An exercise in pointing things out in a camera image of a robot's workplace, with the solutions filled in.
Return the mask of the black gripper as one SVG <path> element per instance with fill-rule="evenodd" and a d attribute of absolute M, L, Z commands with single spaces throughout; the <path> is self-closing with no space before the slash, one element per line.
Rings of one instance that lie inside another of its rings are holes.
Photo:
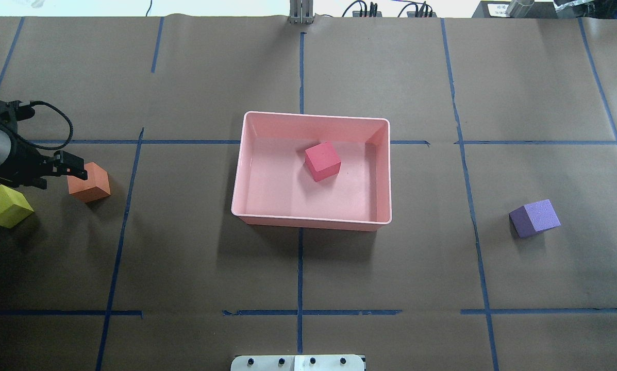
<path fill-rule="evenodd" d="M 87 180 L 84 159 L 67 151 L 56 151 L 53 158 L 45 157 L 0 131 L 0 184 L 11 188 L 23 186 L 46 190 L 46 178 L 59 176 Z"/>

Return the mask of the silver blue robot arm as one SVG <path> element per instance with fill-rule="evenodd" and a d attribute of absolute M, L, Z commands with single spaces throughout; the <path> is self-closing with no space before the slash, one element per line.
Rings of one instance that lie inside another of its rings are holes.
<path fill-rule="evenodd" d="M 37 145 L 0 128 L 0 185 L 46 190 L 47 177 L 87 180 L 84 159 L 63 148 Z"/>

